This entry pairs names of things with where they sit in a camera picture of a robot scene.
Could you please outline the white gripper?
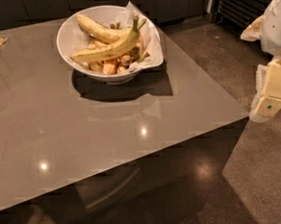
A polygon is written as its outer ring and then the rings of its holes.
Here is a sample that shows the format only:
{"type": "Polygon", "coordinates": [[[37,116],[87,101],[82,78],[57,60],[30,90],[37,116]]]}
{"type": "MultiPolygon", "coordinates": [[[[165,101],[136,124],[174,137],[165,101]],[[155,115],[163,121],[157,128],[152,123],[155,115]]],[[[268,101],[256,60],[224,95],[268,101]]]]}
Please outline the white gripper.
{"type": "Polygon", "coordinates": [[[271,0],[264,13],[242,31],[241,40],[259,40],[262,50],[275,56],[256,70],[256,90],[250,120],[264,123],[281,109],[281,0],[271,0]]]}

